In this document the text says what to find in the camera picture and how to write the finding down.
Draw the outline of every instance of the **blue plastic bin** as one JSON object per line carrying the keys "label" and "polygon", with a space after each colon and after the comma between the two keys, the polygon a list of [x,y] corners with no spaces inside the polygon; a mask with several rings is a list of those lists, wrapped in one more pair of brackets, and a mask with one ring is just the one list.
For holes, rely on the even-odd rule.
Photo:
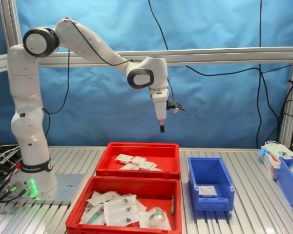
{"label": "blue plastic bin", "polygon": [[[220,157],[189,157],[192,206],[203,211],[232,211],[234,186]],[[214,186],[217,196],[204,197],[199,186]]]}
{"label": "blue plastic bin", "polygon": [[287,160],[280,157],[280,161],[278,183],[289,204],[293,207],[293,173],[289,169],[289,166],[293,163],[293,157]]}

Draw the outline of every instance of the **slatted table surface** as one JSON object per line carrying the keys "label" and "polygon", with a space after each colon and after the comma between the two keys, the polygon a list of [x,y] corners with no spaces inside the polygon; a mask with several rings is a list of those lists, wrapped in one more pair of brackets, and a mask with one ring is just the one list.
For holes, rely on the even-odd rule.
{"label": "slatted table surface", "polygon": [[[57,173],[95,175],[104,147],[50,147]],[[187,157],[221,157],[235,186],[232,212],[193,212]],[[293,208],[270,179],[256,150],[180,149],[184,234],[293,234]],[[82,188],[77,191],[73,204]],[[72,205],[7,203],[0,209],[0,234],[64,234]]]}

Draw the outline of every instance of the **electrical wire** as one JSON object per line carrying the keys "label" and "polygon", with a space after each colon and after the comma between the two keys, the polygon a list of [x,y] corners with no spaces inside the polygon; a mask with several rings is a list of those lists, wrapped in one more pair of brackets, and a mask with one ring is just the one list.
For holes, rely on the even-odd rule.
{"label": "electrical wire", "polygon": [[291,116],[291,117],[293,117],[293,115],[290,115],[290,114],[288,114],[288,113],[283,113],[284,115],[287,115],[287,116]]}
{"label": "electrical wire", "polygon": [[283,68],[286,68],[286,67],[290,67],[290,66],[292,66],[292,65],[290,64],[290,65],[287,65],[287,66],[284,66],[284,67],[279,67],[279,68],[272,69],[272,70],[269,70],[269,71],[266,71],[266,72],[262,72],[262,73],[274,72],[274,71],[277,71],[277,70],[280,70],[280,69],[283,69]]}
{"label": "electrical wire", "polygon": [[[16,145],[2,145],[2,146],[0,146],[0,147],[7,147],[7,146],[16,146]],[[0,157],[3,157],[6,161],[8,161],[9,163],[15,165],[15,163],[13,163],[13,162],[11,162],[10,160],[8,160],[4,155],[5,155],[6,153],[11,152],[11,151],[14,151],[14,150],[16,150],[16,149],[18,149],[18,148],[19,148],[19,146],[18,146],[18,147],[15,147],[15,148],[13,148],[13,149],[11,149],[11,150],[7,150],[7,151],[5,151],[4,153],[1,153],[1,154],[0,154]]]}
{"label": "electrical wire", "polygon": [[290,102],[290,101],[293,101],[292,99],[291,100],[287,100],[285,103],[288,103],[288,102]]}
{"label": "electrical wire", "polygon": [[[98,56],[103,62],[107,63],[108,65],[110,65],[110,66],[118,66],[118,65],[124,64],[124,63],[126,63],[126,62],[142,62],[142,60],[133,60],[133,59],[131,59],[131,60],[126,60],[126,61],[121,62],[121,63],[118,63],[118,64],[111,64],[111,63],[109,63],[108,61],[106,61],[105,59],[103,59],[103,58],[98,54],[98,52],[92,47],[92,45],[89,43],[89,41],[85,38],[85,36],[84,36],[84,35],[81,33],[81,31],[78,29],[78,27],[76,26],[76,23],[73,23],[73,25],[75,26],[75,28],[77,29],[77,31],[80,33],[80,35],[84,38],[84,40],[88,43],[88,45],[90,46],[90,48],[96,53],[96,55],[97,55],[97,56]],[[65,95],[65,98],[64,98],[64,102],[63,102],[62,107],[61,107],[58,111],[56,111],[56,112],[48,112],[45,108],[42,109],[45,113],[48,114],[48,117],[49,117],[49,124],[48,124],[47,131],[45,132],[45,135],[44,135],[45,137],[47,136],[47,134],[48,134],[48,132],[49,132],[49,129],[50,129],[50,124],[51,124],[51,117],[50,117],[50,115],[53,115],[53,114],[56,114],[56,113],[60,112],[60,111],[63,109],[63,107],[64,107],[64,105],[65,105],[65,103],[66,103],[66,98],[67,98],[68,91],[69,91],[69,60],[70,60],[70,50],[68,50],[68,61],[67,61],[67,91],[66,91],[66,95]]]}
{"label": "electrical wire", "polygon": [[259,130],[262,125],[262,117],[260,115],[260,110],[259,110],[259,91],[260,91],[260,81],[261,81],[261,76],[259,75],[259,83],[258,83],[258,90],[257,90],[257,99],[256,99],[256,106],[257,106],[257,111],[258,111],[258,116],[259,116],[259,126],[257,129],[257,134],[256,134],[256,148],[258,149],[258,135],[259,135]]}
{"label": "electrical wire", "polygon": [[172,90],[172,86],[171,86],[171,84],[170,84],[169,79],[167,79],[167,81],[168,81],[168,84],[169,84],[170,89],[171,89],[172,101],[174,102],[174,101],[175,101],[174,92],[173,92],[173,90]]}
{"label": "electrical wire", "polygon": [[126,63],[126,62],[135,62],[135,61],[139,61],[139,62],[141,62],[141,60],[133,60],[133,59],[131,59],[131,60],[126,60],[126,61],[124,61],[124,62],[117,63],[117,64],[111,64],[111,63],[109,63],[108,61],[106,61],[104,58],[102,58],[102,57],[98,54],[98,52],[92,47],[92,45],[91,45],[90,42],[86,39],[86,37],[81,33],[81,31],[80,31],[80,30],[78,29],[78,27],[76,26],[77,22],[72,22],[72,24],[75,26],[75,28],[76,28],[77,31],[80,33],[80,35],[84,38],[84,40],[87,42],[87,44],[90,46],[90,48],[96,53],[96,55],[97,55],[97,56],[98,56],[103,62],[107,63],[108,65],[110,65],[110,66],[118,66],[118,65],[124,64],[124,63]]}
{"label": "electrical wire", "polygon": [[12,177],[14,171],[15,171],[15,169],[13,169],[13,170],[10,172],[10,174],[9,174],[9,176],[8,176],[8,179],[0,185],[0,193],[1,193],[2,189],[3,189],[3,188],[4,188],[4,187],[10,182],[10,179],[11,179],[11,177]]}
{"label": "electrical wire", "polygon": [[269,140],[269,138],[272,136],[272,134],[274,134],[274,132],[278,129],[278,127],[276,127],[272,133],[270,133],[270,135],[267,137],[267,139],[265,140],[265,142],[267,142]]}
{"label": "electrical wire", "polygon": [[17,198],[19,198],[19,197],[23,196],[23,195],[25,194],[25,192],[24,192],[24,193],[20,193],[20,194],[19,194],[19,195],[17,195],[16,197],[14,197],[14,198],[12,198],[12,199],[9,199],[9,200],[5,200],[5,201],[2,201],[2,200],[0,200],[0,203],[6,203],[6,202],[13,201],[13,200],[15,200],[15,199],[17,199]]}
{"label": "electrical wire", "polygon": [[[162,38],[163,38],[164,43],[165,43],[165,47],[166,47],[167,50],[169,50],[169,48],[167,46],[167,42],[166,42],[165,36],[164,36],[164,33],[163,33],[163,30],[162,30],[162,28],[161,28],[158,20],[156,19],[155,15],[154,15],[154,12],[153,12],[153,9],[152,9],[150,0],[148,0],[148,4],[150,6],[151,13],[152,13],[155,21],[157,22],[157,25],[158,25],[158,27],[159,27],[159,29],[161,31]],[[262,38],[261,31],[262,31],[262,0],[260,1],[260,13],[259,13],[259,47],[261,47],[261,43],[262,43],[262,41],[261,41],[261,38]],[[276,68],[276,69],[273,69],[273,70],[270,70],[270,71],[266,71],[265,73],[272,72],[272,71],[277,71],[277,70],[280,70],[282,68],[286,68],[286,67],[289,67],[289,66],[291,66],[291,65],[287,65],[287,66],[284,66],[284,67],[280,67],[280,68]],[[191,69],[192,71],[194,71],[194,72],[196,72],[196,73],[198,73],[198,74],[200,74],[202,76],[206,76],[206,77],[232,75],[232,74],[237,74],[237,73],[244,72],[244,71],[248,71],[248,70],[252,70],[252,69],[258,70],[259,71],[259,84],[258,84],[256,105],[257,105],[257,110],[258,110],[258,115],[259,115],[260,123],[259,123],[258,130],[257,130],[257,134],[256,134],[256,146],[257,146],[257,148],[258,148],[258,135],[259,135],[260,127],[261,127],[261,124],[262,124],[262,119],[261,119],[260,110],[259,110],[259,92],[260,92],[260,82],[261,82],[261,79],[263,79],[263,82],[264,82],[268,107],[270,108],[270,110],[272,111],[272,113],[275,115],[275,117],[277,119],[278,126],[280,125],[279,124],[279,118],[278,118],[277,114],[274,112],[274,110],[272,109],[272,107],[269,104],[268,90],[267,90],[267,86],[266,86],[266,82],[265,82],[263,73],[261,71],[261,64],[259,64],[259,68],[252,67],[252,68],[248,68],[248,69],[244,69],[244,70],[240,70],[240,71],[236,71],[236,72],[219,73],[219,74],[204,74],[204,73],[201,73],[201,72],[199,72],[199,71],[195,70],[194,68],[189,67],[187,65],[186,65],[186,67],[189,68],[189,69]]]}
{"label": "electrical wire", "polygon": [[49,132],[49,129],[50,129],[50,124],[51,124],[50,115],[53,115],[53,114],[56,114],[56,113],[60,112],[63,109],[63,107],[64,107],[64,105],[66,103],[66,99],[67,99],[67,95],[68,95],[68,91],[69,91],[69,61],[70,61],[70,50],[68,50],[68,59],[67,59],[67,91],[66,91],[66,94],[65,94],[65,98],[64,98],[64,102],[63,102],[62,107],[56,112],[48,112],[45,108],[42,109],[49,116],[48,129],[47,129],[46,133],[44,134],[45,137],[47,136],[47,134]]}
{"label": "electrical wire", "polygon": [[2,196],[0,197],[0,200],[5,199],[5,198],[6,198],[7,196],[9,196],[10,194],[11,194],[10,191],[6,192],[4,195],[2,195]]}

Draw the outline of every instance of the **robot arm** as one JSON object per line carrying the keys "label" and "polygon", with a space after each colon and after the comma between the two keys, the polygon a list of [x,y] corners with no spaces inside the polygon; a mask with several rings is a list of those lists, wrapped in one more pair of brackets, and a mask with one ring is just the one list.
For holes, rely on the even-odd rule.
{"label": "robot arm", "polygon": [[10,183],[25,184],[29,189],[23,195],[25,197],[54,191],[57,186],[42,129],[38,58],[49,56],[60,46],[66,47],[87,60],[101,59],[113,66],[135,89],[149,87],[161,132],[164,132],[167,109],[180,108],[176,104],[167,105],[167,64],[164,58],[147,57],[141,63],[128,61],[109,48],[98,35],[71,18],[60,20],[54,29],[39,27],[29,30],[23,43],[12,46],[8,51],[8,77],[16,109],[11,129],[22,155],[21,170],[13,174]]}
{"label": "robot arm", "polygon": [[161,132],[164,132],[168,99],[168,74],[164,58],[147,57],[141,63],[128,61],[115,53],[97,34],[69,17],[60,20],[54,30],[29,30],[23,42],[25,50],[38,58],[52,54],[58,47],[65,47],[90,61],[99,58],[123,73],[132,88],[149,87]]}

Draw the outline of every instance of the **blue curtain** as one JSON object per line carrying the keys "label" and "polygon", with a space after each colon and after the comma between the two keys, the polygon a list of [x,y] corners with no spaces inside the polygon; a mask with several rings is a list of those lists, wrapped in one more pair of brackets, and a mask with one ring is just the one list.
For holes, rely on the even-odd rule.
{"label": "blue curtain", "polygon": [[[170,49],[256,47],[259,0],[151,0]],[[95,31],[116,51],[163,50],[165,45],[147,0],[19,0],[21,32],[54,27],[72,17]],[[262,46],[293,46],[293,0],[263,1]],[[287,64],[263,64],[268,71]],[[257,64],[193,66],[205,74],[234,72]],[[265,73],[271,107],[280,113],[290,67]],[[39,69],[44,107],[58,110],[67,88],[66,68]],[[168,112],[166,132],[159,133],[148,89],[134,90],[113,68],[71,68],[67,101],[51,116],[49,145],[104,146],[111,141],[170,142],[181,147],[255,148],[259,117],[256,70],[204,77],[190,69],[169,67],[175,98],[186,111]],[[261,84],[263,119],[259,143],[276,127]],[[0,74],[0,144],[15,142],[10,130],[14,105],[6,73]],[[46,129],[45,115],[43,126]]]}

